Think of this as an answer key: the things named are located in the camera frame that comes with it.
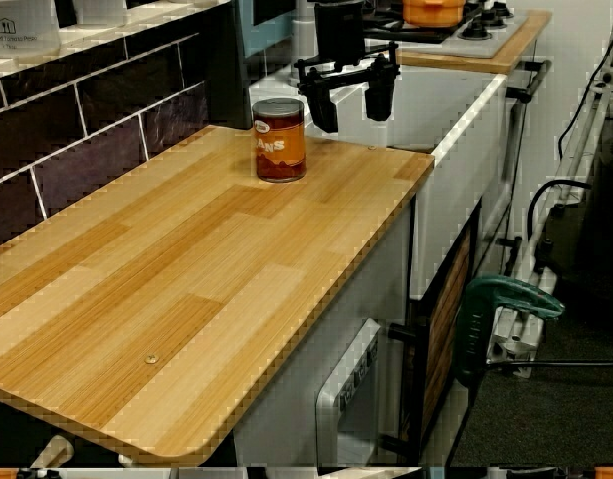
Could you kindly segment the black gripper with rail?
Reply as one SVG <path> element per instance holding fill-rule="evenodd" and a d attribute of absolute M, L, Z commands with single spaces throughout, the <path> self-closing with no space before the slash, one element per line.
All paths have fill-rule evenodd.
<path fill-rule="evenodd" d="M 392 112 L 395 79 L 400 74 L 398 45 L 367 47 L 361 1 L 316 1 L 318 54 L 299 59 L 298 90 L 306 96 L 313 122 L 326 133 L 338 132 L 337 106 L 330 90 L 367 83 L 367 116 L 386 121 Z"/>

